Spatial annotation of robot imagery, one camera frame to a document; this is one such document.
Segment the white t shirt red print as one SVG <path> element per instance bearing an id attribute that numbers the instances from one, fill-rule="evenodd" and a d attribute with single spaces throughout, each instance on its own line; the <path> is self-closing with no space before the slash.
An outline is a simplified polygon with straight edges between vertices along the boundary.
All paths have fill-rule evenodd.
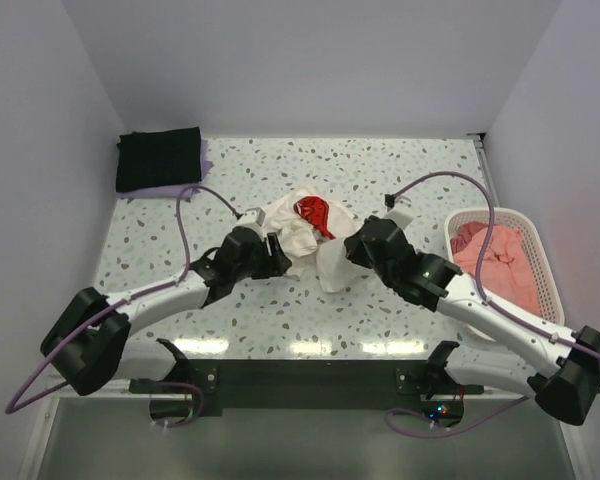
<path id="1" fill-rule="evenodd" d="M 345 259 L 344 240 L 356 233 L 361 223 L 343 204 L 303 186 L 263 210 L 264 231 L 277 235 L 291 261 L 287 277 L 299 279 L 313 265 L 322 291 L 338 293 L 364 272 Z"/>

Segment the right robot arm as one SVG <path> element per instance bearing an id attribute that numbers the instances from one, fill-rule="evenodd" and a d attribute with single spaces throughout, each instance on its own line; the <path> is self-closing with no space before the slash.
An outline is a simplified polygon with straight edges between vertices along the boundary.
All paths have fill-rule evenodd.
<path id="1" fill-rule="evenodd" d="M 583 425 L 600 393 L 600 332 L 573 331 L 509 302 L 495 306 L 459 266 L 416 251 L 391 219 L 367 219 L 345 239 L 344 256 L 374 271 L 405 302 L 462 322 L 506 347 L 479 351 L 441 342 L 425 363 L 430 393 L 456 385 L 491 387 L 532 398 L 563 423 Z"/>

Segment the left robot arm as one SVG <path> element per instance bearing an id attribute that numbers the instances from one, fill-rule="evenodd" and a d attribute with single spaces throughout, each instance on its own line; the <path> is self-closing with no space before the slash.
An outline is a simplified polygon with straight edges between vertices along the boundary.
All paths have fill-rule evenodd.
<path id="1" fill-rule="evenodd" d="M 169 352 L 132 353 L 137 332 L 183 311 L 203 309 L 244 279 L 281 277 L 291 266 L 274 233 L 234 228 L 219 247 L 182 274 L 125 292 L 80 290 L 41 343 L 45 359 L 76 393 L 90 395 L 114 379 L 152 378 L 165 392 L 180 390 L 187 368 Z"/>

